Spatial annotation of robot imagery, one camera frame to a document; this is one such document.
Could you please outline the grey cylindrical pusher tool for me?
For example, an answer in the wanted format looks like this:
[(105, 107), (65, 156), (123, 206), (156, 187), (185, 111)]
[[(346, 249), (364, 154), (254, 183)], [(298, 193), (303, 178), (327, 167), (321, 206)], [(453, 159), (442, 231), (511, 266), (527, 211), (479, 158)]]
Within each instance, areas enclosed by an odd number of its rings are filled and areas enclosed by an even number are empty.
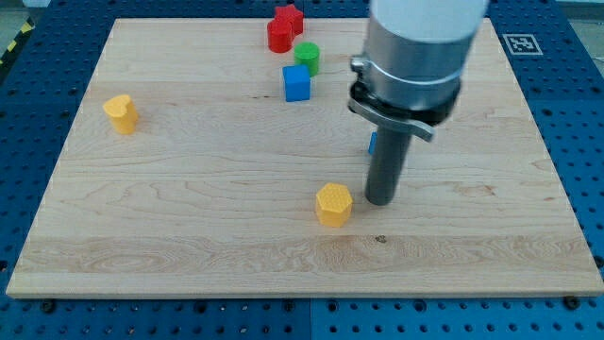
[(377, 129), (365, 184), (365, 197), (370, 203), (385, 206), (394, 199), (410, 142), (410, 134)]

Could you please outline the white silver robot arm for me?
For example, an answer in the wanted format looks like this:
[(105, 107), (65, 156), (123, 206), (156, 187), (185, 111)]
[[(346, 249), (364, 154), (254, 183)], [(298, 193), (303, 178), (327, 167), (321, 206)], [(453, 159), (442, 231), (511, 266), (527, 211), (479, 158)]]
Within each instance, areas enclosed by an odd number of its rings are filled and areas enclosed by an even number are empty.
[(411, 139), (433, 139), (461, 91), (487, 0), (373, 0), (348, 108), (377, 126), (365, 196), (392, 202)]

